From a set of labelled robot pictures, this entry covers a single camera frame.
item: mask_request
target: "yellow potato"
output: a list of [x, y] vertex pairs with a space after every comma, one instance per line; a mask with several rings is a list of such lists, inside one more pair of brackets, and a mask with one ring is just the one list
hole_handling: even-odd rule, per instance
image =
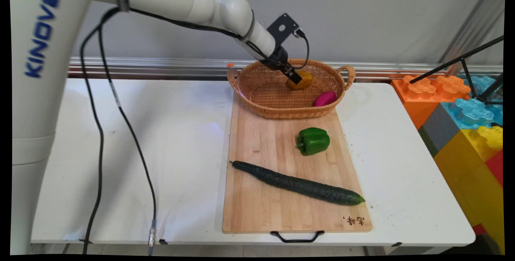
[[311, 82], [313, 82], [313, 75], [311, 75], [311, 73], [306, 71], [297, 71], [297, 74], [302, 77], [302, 80], [298, 84], [295, 84], [293, 83], [293, 81], [288, 79], [287, 84], [288, 87], [290, 87], [290, 89], [304, 89], [309, 87], [309, 85], [311, 85]]

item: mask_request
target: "kinova logo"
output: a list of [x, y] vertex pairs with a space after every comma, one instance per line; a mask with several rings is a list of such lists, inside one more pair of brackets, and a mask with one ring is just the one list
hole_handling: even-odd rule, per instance
[[25, 75], [34, 78], [41, 78], [40, 72], [43, 69], [45, 63], [45, 56], [43, 51], [48, 47], [50, 36], [52, 35], [52, 26], [50, 23], [55, 18], [54, 14], [50, 10], [55, 10], [59, 4], [59, 0], [41, 0], [40, 4], [42, 15], [37, 16], [33, 30], [33, 43], [35, 47], [29, 50], [28, 61], [25, 63], [25, 67], [28, 71]]

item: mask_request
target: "robotic arm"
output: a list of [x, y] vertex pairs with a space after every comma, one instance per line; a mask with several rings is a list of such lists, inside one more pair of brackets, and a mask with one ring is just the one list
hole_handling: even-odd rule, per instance
[[[10, 0], [11, 254], [27, 254], [29, 250], [33, 217], [54, 140], [68, 62], [90, 1]], [[301, 80], [288, 65], [278, 65], [287, 63], [287, 52], [254, 19], [246, 0], [99, 1], [118, 3], [121, 10], [124, 10], [122, 6], [130, 6], [176, 21], [228, 30], [240, 36], [237, 43], [254, 58], [271, 69], [281, 69], [296, 83]]]

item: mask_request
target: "pink sweet potato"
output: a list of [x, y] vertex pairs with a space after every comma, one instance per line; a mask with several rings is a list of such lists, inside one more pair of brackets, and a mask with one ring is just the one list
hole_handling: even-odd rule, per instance
[[327, 91], [327, 92], [320, 94], [316, 98], [313, 106], [320, 107], [320, 106], [324, 106], [324, 105], [329, 105], [329, 104], [333, 103], [334, 101], [336, 101], [336, 93], [333, 91]]

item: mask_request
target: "cable connector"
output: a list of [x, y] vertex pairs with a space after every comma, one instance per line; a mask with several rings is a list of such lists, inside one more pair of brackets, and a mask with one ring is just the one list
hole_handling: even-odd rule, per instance
[[154, 242], [156, 240], [156, 220], [152, 220], [152, 226], [148, 235], [148, 255], [152, 256], [154, 250]]
[[295, 30], [295, 32], [293, 32], [293, 36], [295, 36], [295, 38], [305, 38], [306, 34], [304, 34], [304, 32], [302, 32], [301, 28], [298, 28]]

